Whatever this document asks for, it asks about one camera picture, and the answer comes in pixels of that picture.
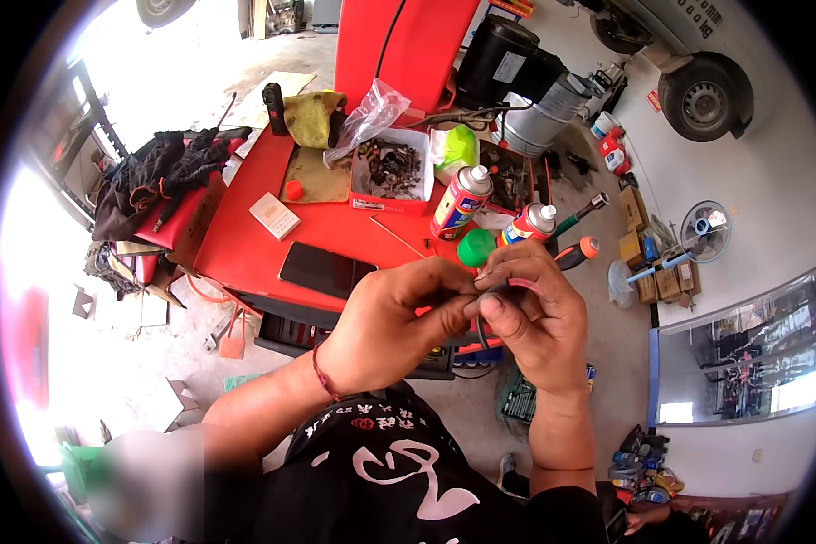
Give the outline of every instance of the hand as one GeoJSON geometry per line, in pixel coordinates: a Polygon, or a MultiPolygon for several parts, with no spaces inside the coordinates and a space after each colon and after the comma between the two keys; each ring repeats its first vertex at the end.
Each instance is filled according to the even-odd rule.
{"type": "Polygon", "coordinates": [[[373,272],[354,288],[317,365],[338,395],[392,386],[447,338],[468,330],[474,277],[441,257],[373,272]],[[417,316],[416,310],[432,309],[417,316]]]}
{"type": "Polygon", "coordinates": [[[628,528],[623,536],[637,533],[644,527],[644,518],[642,518],[640,514],[626,514],[626,523],[628,524],[628,528]]]}
{"type": "Polygon", "coordinates": [[[540,243],[524,240],[492,252],[474,286],[485,291],[511,279],[527,287],[516,300],[481,295],[474,313],[511,348],[517,365],[539,389],[589,393],[584,363],[587,305],[540,243]]]}

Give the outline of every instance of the yellow rag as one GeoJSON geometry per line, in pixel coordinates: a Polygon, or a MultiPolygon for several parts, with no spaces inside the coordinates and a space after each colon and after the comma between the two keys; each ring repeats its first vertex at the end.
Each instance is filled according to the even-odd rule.
{"type": "Polygon", "coordinates": [[[285,97],[284,123],[296,143],[302,147],[330,147],[330,118],[338,106],[348,99],[340,92],[308,92],[298,97],[285,97]]]}

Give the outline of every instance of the truck wheel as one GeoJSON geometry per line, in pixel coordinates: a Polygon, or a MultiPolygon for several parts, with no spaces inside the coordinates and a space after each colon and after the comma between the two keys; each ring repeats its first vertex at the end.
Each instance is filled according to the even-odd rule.
{"type": "Polygon", "coordinates": [[[612,23],[607,19],[597,19],[593,16],[589,17],[593,25],[593,34],[598,40],[611,51],[621,53],[623,55],[634,55],[644,48],[643,44],[636,44],[635,42],[627,42],[616,38],[612,34],[612,23]]]}
{"type": "Polygon", "coordinates": [[[157,29],[185,15],[196,0],[136,0],[139,18],[146,26],[157,29]]]}
{"type": "Polygon", "coordinates": [[[729,67],[715,58],[695,56],[671,74],[659,76],[659,102],[680,136],[710,142],[737,122],[740,89],[729,67]]]}

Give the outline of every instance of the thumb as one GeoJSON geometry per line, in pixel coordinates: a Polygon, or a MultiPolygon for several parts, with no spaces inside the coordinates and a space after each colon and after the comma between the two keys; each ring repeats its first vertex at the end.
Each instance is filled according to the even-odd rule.
{"type": "Polygon", "coordinates": [[[418,343],[435,347],[449,338],[461,336],[468,329],[466,306],[474,299],[471,295],[459,295],[419,316],[414,321],[418,343]]]}
{"type": "Polygon", "coordinates": [[[515,356],[521,353],[529,354],[529,350],[537,352],[549,340],[544,332],[532,324],[525,312],[496,293],[481,295],[478,299],[478,308],[492,332],[511,348],[515,356]]]}

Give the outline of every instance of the white bucket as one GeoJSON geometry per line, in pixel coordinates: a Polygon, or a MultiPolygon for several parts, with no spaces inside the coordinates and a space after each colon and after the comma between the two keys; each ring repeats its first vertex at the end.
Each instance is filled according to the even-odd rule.
{"type": "Polygon", "coordinates": [[[590,129],[599,140],[605,137],[614,126],[619,125],[616,118],[608,112],[601,112],[590,129]]]}

